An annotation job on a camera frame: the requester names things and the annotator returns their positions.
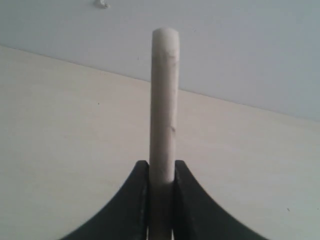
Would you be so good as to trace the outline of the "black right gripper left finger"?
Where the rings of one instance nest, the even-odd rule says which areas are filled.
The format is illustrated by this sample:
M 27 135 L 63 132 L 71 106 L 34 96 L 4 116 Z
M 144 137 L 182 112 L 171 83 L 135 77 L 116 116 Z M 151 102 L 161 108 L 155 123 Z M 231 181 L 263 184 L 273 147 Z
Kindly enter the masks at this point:
M 135 163 L 114 197 L 64 240 L 145 240 L 149 210 L 149 164 Z

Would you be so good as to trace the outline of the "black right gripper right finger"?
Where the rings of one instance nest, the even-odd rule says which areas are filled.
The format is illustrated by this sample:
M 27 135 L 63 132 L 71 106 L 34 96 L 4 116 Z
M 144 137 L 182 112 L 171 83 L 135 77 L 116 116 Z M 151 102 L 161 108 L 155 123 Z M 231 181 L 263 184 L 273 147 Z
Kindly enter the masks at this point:
M 265 239 L 217 204 L 183 160 L 175 161 L 172 228 L 175 240 Z

